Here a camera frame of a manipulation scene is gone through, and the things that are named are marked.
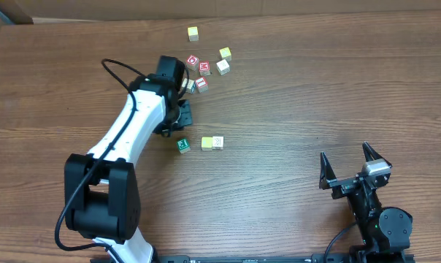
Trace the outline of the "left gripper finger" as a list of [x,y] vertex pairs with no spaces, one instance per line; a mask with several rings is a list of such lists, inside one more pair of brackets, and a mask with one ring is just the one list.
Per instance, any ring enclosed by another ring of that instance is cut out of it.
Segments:
[[160,123],[153,130],[154,134],[161,135],[162,137],[171,137],[173,132],[173,125],[167,123]]
[[178,102],[180,106],[180,116],[175,124],[176,129],[184,129],[186,126],[193,124],[191,106],[187,99]]

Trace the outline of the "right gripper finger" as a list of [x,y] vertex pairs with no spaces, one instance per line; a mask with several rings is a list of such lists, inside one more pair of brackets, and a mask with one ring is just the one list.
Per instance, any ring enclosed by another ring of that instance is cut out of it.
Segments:
[[362,143],[362,148],[363,148],[364,157],[366,159],[366,162],[382,159],[386,162],[386,164],[389,167],[392,167],[392,163],[390,161],[388,161],[387,159],[385,159],[384,157],[382,157],[367,141],[364,141]]
[[332,187],[333,183],[337,182],[337,177],[334,174],[334,170],[332,169],[324,152],[320,153],[320,163],[321,172],[319,178],[319,188],[323,190],[329,189]]

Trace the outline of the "green letter block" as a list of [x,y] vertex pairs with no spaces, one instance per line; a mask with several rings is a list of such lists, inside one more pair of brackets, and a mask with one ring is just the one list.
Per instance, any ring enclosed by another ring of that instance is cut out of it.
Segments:
[[191,150],[191,146],[186,138],[177,141],[177,149],[180,153],[186,153]]

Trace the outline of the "yellow block letter B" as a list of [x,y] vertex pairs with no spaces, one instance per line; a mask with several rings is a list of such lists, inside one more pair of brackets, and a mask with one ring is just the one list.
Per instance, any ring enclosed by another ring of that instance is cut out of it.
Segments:
[[212,150],[212,137],[202,137],[202,150]]

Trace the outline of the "white block green side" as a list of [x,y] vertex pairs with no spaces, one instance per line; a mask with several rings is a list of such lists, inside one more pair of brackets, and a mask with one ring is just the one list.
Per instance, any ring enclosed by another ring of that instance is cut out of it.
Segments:
[[223,150],[224,147],[224,137],[214,136],[212,138],[212,149],[213,150]]

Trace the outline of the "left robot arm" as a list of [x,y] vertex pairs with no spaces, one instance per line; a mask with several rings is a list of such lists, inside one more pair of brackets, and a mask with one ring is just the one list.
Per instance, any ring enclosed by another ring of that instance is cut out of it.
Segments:
[[141,200],[135,167],[152,134],[171,137],[192,124],[184,99],[189,76],[185,64],[161,56],[156,72],[124,83],[124,108],[109,131],[85,155],[64,165],[64,208],[55,225],[63,251],[102,247],[111,262],[158,262],[158,254],[139,229]]

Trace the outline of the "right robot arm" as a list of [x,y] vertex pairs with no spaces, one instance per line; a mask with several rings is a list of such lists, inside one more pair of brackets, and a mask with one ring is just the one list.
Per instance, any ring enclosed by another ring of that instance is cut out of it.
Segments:
[[[413,217],[398,207],[383,207],[377,190],[386,186],[391,176],[391,162],[383,158],[368,142],[362,144],[364,163],[354,177],[338,180],[322,152],[319,188],[331,189],[333,199],[345,197],[355,221],[338,233],[317,262],[410,263],[415,257],[404,251],[410,247]],[[352,245],[347,255],[333,254],[335,242],[357,226],[363,243]]]

